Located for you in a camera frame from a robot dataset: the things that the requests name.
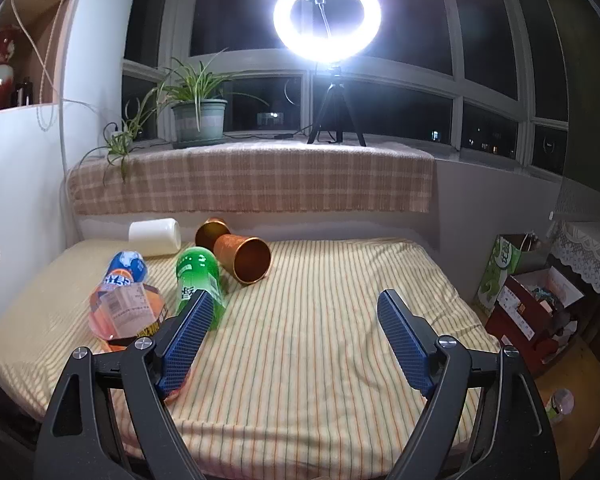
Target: green bottle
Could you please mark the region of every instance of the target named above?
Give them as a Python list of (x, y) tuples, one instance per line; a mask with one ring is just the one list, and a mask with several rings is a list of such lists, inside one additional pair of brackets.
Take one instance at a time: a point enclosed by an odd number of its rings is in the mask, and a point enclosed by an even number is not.
[(184, 250), (176, 264), (176, 277), (180, 289), (180, 303), (176, 316), (189, 302), (193, 293), (201, 288), (214, 298), (214, 318), (209, 330), (218, 328), (225, 309), (220, 289), (220, 269), (214, 254), (204, 247)]

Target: potted plant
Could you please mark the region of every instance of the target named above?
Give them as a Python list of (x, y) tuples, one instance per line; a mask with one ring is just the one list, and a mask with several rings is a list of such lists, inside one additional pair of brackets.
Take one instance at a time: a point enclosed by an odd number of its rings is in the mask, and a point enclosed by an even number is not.
[[(158, 87), (158, 109), (172, 105), (176, 119), (175, 148), (204, 146), (222, 142), (224, 131), (224, 99), (221, 85), (231, 81), (234, 74), (214, 74), (208, 67), (223, 51), (218, 52), (209, 62), (200, 62), (198, 68), (173, 58), (178, 67), (170, 71), (175, 84), (167, 85), (166, 80)], [(228, 92), (244, 95), (269, 105), (259, 97), (241, 92)]]
[[(157, 88), (152, 88), (147, 92), (142, 101), (136, 98), (136, 102), (138, 102), (138, 113), (136, 113), (132, 118), (129, 118), (128, 108), (130, 101), (126, 102), (125, 105), (125, 118), (120, 121), (122, 129), (118, 129), (118, 125), (116, 123), (109, 123), (104, 127), (102, 131), (102, 137), (104, 139), (104, 146), (98, 146), (97, 148), (93, 148), (84, 154), (84, 157), (80, 161), (79, 166), (84, 162), (84, 159), (90, 153), (93, 153), (97, 150), (106, 149), (107, 151), (107, 162), (110, 166), (119, 166), (120, 167), (120, 175), (122, 176), (122, 181), (126, 182), (127, 176), (127, 166), (126, 166), (126, 158), (129, 153), (133, 151), (132, 144), (136, 137), (142, 131), (144, 124), (147, 122), (152, 113), (158, 111), (158, 108), (155, 106), (147, 106), (149, 99), (157, 92)], [(107, 133), (107, 127), (111, 124), (116, 126), (115, 131)], [(104, 178), (106, 176), (105, 173), (102, 175), (102, 180), (104, 182)]]

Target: cardboard box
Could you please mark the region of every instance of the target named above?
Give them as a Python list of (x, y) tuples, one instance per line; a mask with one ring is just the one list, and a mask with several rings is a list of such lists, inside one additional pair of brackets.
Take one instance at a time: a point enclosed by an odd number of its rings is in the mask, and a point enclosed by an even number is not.
[(476, 294), (485, 314), (493, 311), (507, 276), (544, 267), (549, 247), (537, 238), (529, 246), (525, 238), (529, 240), (524, 234), (500, 235), (496, 238)]
[(554, 267), (507, 276), (485, 329), (501, 343), (515, 346), (529, 371), (537, 374), (546, 366), (542, 360), (557, 350), (547, 330), (553, 312), (546, 302), (538, 303), (525, 285), (547, 288), (565, 308), (584, 295)]

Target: spider plant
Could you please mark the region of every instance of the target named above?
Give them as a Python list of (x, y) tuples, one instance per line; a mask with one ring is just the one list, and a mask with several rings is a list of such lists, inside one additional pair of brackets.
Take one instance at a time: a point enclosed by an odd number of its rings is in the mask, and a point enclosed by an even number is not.
[(149, 100), (157, 91), (157, 88), (152, 88), (147, 92), (142, 101), (139, 98), (135, 99), (136, 103), (138, 104), (138, 113), (136, 113), (132, 118), (129, 117), (128, 113), (129, 104), (131, 101), (127, 101), (125, 104), (125, 117), (121, 120), (122, 129), (119, 130), (116, 128), (114, 132), (107, 133), (107, 127), (110, 124), (115, 123), (107, 124), (102, 131), (104, 146), (98, 146), (97, 148), (89, 150), (84, 154), (80, 164), (84, 162), (84, 159), (87, 158), (90, 153), (93, 153), (97, 150), (106, 149), (108, 150), (107, 162), (110, 166), (115, 166), (118, 161), (120, 162), (120, 175), (122, 176), (122, 181), (126, 182), (128, 170), (126, 158), (129, 156), (129, 153), (133, 151), (132, 144), (138, 137), (138, 134), (142, 131), (144, 124), (148, 121), (151, 114), (156, 112), (158, 109), (157, 106), (148, 106)]
[[(206, 63), (199, 62), (199, 66), (181, 62), (178, 58), (173, 59), (178, 66), (170, 69), (169, 76), (174, 76), (175, 85), (167, 85), (165, 81), (158, 87), (158, 106), (167, 106), (176, 103), (194, 103), (196, 106), (196, 125), (200, 129), (200, 115), (202, 101), (206, 99), (224, 98), (224, 92), (220, 86), (222, 83), (231, 81), (239, 72), (231, 74), (214, 74), (209, 70), (213, 60), (222, 54), (225, 49), (213, 55)], [(242, 92), (227, 92), (230, 95), (243, 95), (256, 99), (266, 106), (265, 100), (251, 94)]]

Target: green box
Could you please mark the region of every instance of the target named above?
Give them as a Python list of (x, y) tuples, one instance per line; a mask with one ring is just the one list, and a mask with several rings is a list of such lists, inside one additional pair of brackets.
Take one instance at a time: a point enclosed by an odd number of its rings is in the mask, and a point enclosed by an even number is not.
[(533, 235), (499, 235), (476, 294), (485, 313), (491, 315), (507, 276), (542, 269), (548, 255), (548, 246)]

